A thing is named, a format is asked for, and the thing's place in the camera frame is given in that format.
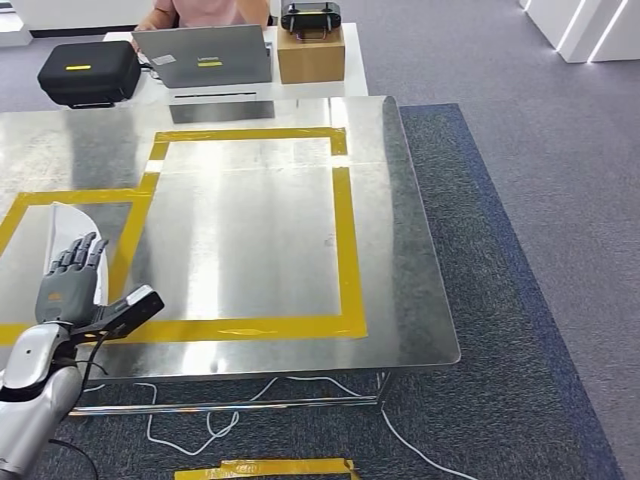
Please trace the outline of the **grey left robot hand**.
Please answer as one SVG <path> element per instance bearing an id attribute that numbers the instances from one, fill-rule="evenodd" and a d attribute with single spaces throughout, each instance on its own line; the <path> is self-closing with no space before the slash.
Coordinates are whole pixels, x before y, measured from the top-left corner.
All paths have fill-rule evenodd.
<path id="1" fill-rule="evenodd" d="M 97 308 L 98 267 L 107 244 L 91 231 L 55 257 L 40 284 L 35 308 L 36 322 L 89 325 Z"/>

